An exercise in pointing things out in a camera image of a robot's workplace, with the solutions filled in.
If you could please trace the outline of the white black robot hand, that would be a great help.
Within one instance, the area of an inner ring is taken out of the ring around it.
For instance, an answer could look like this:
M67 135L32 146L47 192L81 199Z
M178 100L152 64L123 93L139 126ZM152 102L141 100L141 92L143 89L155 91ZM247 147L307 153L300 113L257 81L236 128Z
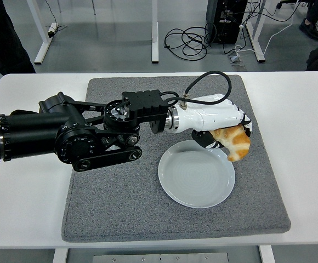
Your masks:
M172 124L167 130L181 133L192 129L192 137L203 148L226 147L229 151L248 151L251 119L229 99L212 103L222 97L221 94L214 94L196 98L201 103L187 102L186 108L176 103L169 109Z

